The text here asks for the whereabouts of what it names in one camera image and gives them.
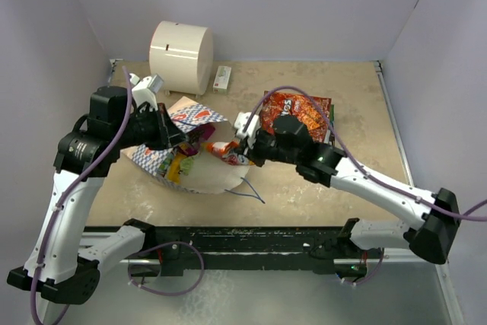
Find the purple snack bag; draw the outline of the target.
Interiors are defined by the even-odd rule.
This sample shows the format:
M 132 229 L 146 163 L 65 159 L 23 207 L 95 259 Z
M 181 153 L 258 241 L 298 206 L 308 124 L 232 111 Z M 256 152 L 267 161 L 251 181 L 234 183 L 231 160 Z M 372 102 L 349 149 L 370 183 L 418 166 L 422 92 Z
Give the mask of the purple snack bag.
M 188 136 L 191 149 L 199 150 L 201 145 L 207 142 L 214 132 L 215 127 L 211 123 L 197 126 L 195 129 L 189 131 Z

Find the orange white candy bag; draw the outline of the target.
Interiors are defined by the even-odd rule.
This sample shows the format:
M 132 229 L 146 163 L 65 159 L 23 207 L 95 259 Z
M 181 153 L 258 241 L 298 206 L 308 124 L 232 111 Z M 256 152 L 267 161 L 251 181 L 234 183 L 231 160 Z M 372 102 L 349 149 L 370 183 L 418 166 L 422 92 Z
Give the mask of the orange white candy bag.
M 232 166 L 250 166 L 254 163 L 241 153 L 237 153 L 239 144 L 232 142 L 206 142 L 205 150 L 211 155 L 217 157 L 226 164 Z

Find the yellow snack packet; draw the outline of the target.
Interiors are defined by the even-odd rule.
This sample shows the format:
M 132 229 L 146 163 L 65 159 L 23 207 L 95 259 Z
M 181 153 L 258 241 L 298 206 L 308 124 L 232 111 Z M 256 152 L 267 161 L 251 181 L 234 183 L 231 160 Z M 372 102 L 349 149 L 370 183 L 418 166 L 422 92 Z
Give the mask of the yellow snack packet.
M 183 171 L 181 164 L 188 164 L 189 157 L 177 153 L 165 174 L 165 178 L 173 183 L 180 183 L 180 174 Z

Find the red doritos bag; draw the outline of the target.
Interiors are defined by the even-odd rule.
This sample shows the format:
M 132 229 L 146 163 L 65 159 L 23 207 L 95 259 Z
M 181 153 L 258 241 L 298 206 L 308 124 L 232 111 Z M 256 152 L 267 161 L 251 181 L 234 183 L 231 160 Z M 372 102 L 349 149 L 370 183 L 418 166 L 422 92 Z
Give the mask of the red doritos bag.
M 259 112 L 261 126 L 273 134 L 273 122 L 279 116 L 292 115 L 307 126 L 315 142 L 328 143 L 331 132 L 325 119 L 310 100 L 302 94 L 278 91 L 263 101 Z

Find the blue checkered paper bag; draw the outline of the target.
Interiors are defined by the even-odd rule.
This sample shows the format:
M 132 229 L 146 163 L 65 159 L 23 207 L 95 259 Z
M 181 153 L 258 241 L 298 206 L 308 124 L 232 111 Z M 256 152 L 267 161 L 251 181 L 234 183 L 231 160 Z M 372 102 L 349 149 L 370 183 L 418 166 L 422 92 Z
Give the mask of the blue checkered paper bag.
M 215 132 L 207 142 L 232 142 L 230 138 L 234 136 L 234 132 L 228 120 L 220 113 L 188 97 L 181 97 L 172 107 L 167 109 L 167 112 L 174 124 L 187 135 L 197 126 L 211 123 L 215 127 Z M 204 148 L 205 143 L 201 145 L 199 150 L 191 149 L 189 140 L 175 148 L 161 151 L 140 145 L 125 149 L 123 154 L 160 183 L 183 192 L 207 194 L 230 192 L 247 180 L 246 175 L 252 165 L 232 166 L 226 164 L 208 153 Z M 165 178 L 167 169 L 177 153 L 194 157 L 192 170 L 188 176 L 180 175 L 179 184 Z

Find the green snack bag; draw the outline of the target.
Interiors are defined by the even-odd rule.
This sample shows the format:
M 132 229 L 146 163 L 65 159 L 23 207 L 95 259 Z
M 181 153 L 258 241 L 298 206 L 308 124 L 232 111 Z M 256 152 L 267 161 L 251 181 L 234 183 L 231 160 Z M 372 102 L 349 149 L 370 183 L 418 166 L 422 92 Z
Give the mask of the green snack bag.
M 329 121 L 330 121 L 330 125 L 332 127 L 334 127 L 334 119 L 335 119 L 335 105 L 331 104 L 330 112 L 329 112 Z M 330 128 L 327 128 L 324 142 L 328 143 L 329 145 L 332 145 L 332 146 L 335 145 L 335 136 L 334 136 L 334 133 L 331 131 Z

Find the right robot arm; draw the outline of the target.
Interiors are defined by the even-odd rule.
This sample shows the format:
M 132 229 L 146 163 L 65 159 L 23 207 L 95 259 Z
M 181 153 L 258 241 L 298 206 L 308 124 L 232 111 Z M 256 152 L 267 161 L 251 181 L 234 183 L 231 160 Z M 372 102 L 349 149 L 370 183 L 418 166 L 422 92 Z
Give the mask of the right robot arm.
M 342 227 L 339 251 L 356 257 L 375 248 L 409 249 L 433 264 L 446 263 L 460 226 L 457 198 L 445 188 L 436 193 L 380 174 L 332 145 L 315 142 L 295 116 L 280 116 L 274 132 L 259 117 L 239 113 L 234 122 L 239 149 L 255 165 L 266 161 L 293 164 L 305 180 L 351 193 L 393 214 L 395 221 L 349 219 Z

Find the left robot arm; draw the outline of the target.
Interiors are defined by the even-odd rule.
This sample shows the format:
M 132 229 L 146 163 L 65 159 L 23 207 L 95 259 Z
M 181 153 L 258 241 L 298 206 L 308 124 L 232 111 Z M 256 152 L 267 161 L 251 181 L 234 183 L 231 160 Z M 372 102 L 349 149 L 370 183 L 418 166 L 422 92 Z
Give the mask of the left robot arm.
M 119 261 L 153 255 L 156 229 L 136 219 L 92 248 L 79 245 L 93 201 L 123 149 L 145 145 L 160 151 L 186 140 L 158 104 L 153 87 L 98 88 L 89 112 L 59 141 L 40 236 L 26 263 L 9 272 L 7 283 L 56 304 L 83 304 Z

